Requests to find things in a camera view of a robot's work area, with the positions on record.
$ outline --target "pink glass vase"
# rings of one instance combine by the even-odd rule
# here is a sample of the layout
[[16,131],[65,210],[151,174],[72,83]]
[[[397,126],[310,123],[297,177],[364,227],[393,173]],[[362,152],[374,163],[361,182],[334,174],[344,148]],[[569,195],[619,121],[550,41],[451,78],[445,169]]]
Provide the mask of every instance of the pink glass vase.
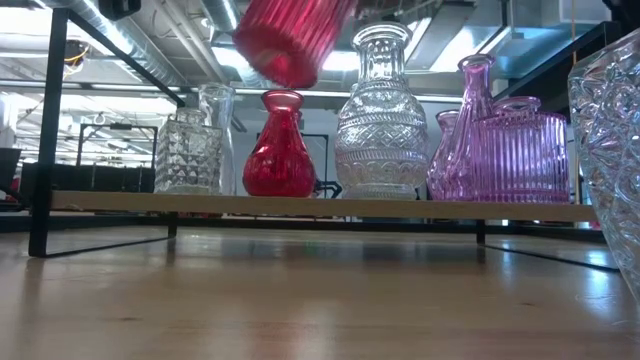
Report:
[[442,185],[444,200],[473,201],[475,183],[471,157],[471,124],[493,115],[493,99],[489,90],[490,55],[477,54],[462,59],[458,67],[465,76],[465,91],[451,142],[446,150],[446,169]]
[[233,35],[240,54],[266,78],[308,88],[333,50],[357,0],[253,0]]
[[568,202],[565,118],[539,106],[533,97],[501,100],[495,116],[472,124],[477,200]]
[[302,95],[273,90],[262,101],[269,119],[244,166],[244,187],[252,196],[308,197],[316,176],[298,130]]
[[433,200],[444,199],[442,175],[447,164],[446,150],[451,142],[451,134],[453,134],[453,129],[456,126],[459,114],[460,112],[458,110],[447,110],[436,115],[436,120],[442,130],[442,139],[440,140],[440,145],[438,145],[435,155],[433,155],[429,171],[427,172],[427,185],[429,186],[429,192]]

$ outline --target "glass vase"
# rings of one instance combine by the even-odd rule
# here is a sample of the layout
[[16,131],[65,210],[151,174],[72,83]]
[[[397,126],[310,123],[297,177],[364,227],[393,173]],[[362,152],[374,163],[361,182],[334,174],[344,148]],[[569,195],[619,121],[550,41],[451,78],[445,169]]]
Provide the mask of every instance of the glass vase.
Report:
[[217,195],[220,192],[222,129],[206,115],[180,108],[158,134],[155,193]]
[[436,115],[436,121],[442,130],[442,139],[438,145],[435,155],[431,160],[431,166],[427,172],[427,186],[433,200],[443,200],[444,190],[442,188],[442,175],[447,165],[446,149],[451,141],[451,134],[456,126],[456,121],[460,112],[458,110],[447,110]]
[[640,303],[640,29],[569,75],[580,165],[604,236]]
[[244,187],[252,196],[309,197],[316,174],[298,130],[303,98],[272,90],[262,101],[269,119],[244,166]]
[[200,87],[200,110],[206,114],[206,124],[222,131],[219,188],[220,195],[236,195],[236,173],[233,163],[231,118],[235,90],[222,84]]
[[410,31],[398,23],[362,28],[357,87],[338,115],[336,170],[346,198],[415,199],[429,166],[424,110],[404,79]]
[[238,52],[266,78],[308,88],[357,0],[253,0],[233,35]]
[[456,127],[451,135],[444,171],[444,199],[473,201],[475,183],[471,157],[471,123],[493,115],[493,99],[489,90],[491,55],[477,54],[462,59],[458,67],[464,73],[465,90]]
[[505,99],[494,104],[496,115],[472,122],[476,200],[569,201],[566,119],[539,107],[535,97]]

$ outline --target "wooden shelf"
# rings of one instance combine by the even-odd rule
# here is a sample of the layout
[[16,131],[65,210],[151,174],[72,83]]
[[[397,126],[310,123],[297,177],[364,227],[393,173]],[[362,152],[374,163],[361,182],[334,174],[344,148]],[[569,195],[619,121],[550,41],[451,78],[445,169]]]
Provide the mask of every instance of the wooden shelf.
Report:
[[475,202],[330,200],[54,191],[52,209],[397,218],[595,221],[591,206]]

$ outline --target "crystal glass vase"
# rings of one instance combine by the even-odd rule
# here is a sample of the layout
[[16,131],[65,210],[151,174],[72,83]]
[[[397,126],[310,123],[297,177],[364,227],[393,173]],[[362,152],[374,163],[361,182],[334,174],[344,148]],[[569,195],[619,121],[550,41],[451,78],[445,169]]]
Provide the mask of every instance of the crystal glass vase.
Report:
[[222,129],[207,126],[198,109],[181,108],[158,135],[155,192],[217,195]]
[[272,90],[262,101],[269,119],[244,166],[244,187],[253,196],[309,197],[316,174],[298,130],[303,98]]
[[443,200],[444,190],[442,188],[442,175],[447,165],[446,149],[451,141],[451,134],[458,121],[460,112],[458,110],[447,110],[436,115],[436,121],[442,130],[442,139],[438,145],[435,155],[431,160],[431,166],[427,172],[427,186],[433,200]]
[[464,73],[465,90],[456,127],[447,149],[444,171],[444,199],[473,201],[475,183],[471,158],[471,123],[493,115],[493,99],[489,90],[489,68],[494,63],[490,55],[471,55],[462,59],[458,67]]
[[640,302],[640,30],[569,75],[580,165],[602,231]]
[[206,84],[200,87],[200,110],[206,114],[205,123],[222,131],[220,150],[220,195],[236,194],[236,173],[233,163],[231,117],[235,90],[222,84]]
[[238,52],[266,78],[308,88],[357,0],[252,0],[233,35]]
[[494,104],[496,115],[472,122],[476,200],[569,201],[566,120],[539,107],[534,97],[505,99]]
[[404,80],[410,31],[380,22],[353,39],[357,87],[339,114],[336,170],[347,198],[415,199],[429,166],[424,110]]

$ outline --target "red glass vase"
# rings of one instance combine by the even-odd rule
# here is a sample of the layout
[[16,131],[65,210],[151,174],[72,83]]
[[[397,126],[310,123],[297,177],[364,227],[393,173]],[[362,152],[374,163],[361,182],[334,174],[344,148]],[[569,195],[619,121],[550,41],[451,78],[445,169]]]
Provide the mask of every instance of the red glass vase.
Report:
[[238,52],[266,78],[308,88],[357,0],[253,0],[233,35]]
[[308,197],[316,174],[298,130],[302,95],[273,90],[262,101],[269,119],[244,166],[244,187],[252,196]]

